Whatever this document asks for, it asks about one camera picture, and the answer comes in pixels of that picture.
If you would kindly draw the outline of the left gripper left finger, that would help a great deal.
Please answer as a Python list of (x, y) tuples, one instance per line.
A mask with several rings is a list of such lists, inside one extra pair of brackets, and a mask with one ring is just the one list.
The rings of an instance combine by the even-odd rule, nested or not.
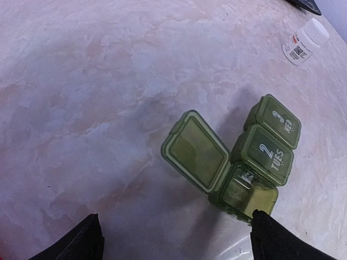
[(105, 238), (97, 214), (89, 214), (56, 243), (30, 258), (36, 259), (98, 259), (104, 254)]

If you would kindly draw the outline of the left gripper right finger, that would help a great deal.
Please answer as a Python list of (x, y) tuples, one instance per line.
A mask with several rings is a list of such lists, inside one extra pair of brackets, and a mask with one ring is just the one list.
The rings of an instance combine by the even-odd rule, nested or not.
[(254, 259), (330, 259), (305, 243), (264, 211), (255, 210), (250, 239)]

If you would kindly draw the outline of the green weekly pill organizer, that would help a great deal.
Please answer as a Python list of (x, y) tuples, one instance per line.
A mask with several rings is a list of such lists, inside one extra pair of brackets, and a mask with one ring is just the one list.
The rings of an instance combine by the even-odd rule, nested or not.
[(250, 223), (270, 214), (291, 173), (301, 122), (273, 95), (250, 110), (232, 149), (202, 116), (185, 112), (161, 146), (162, 157), (208, 196), (211, 204)]

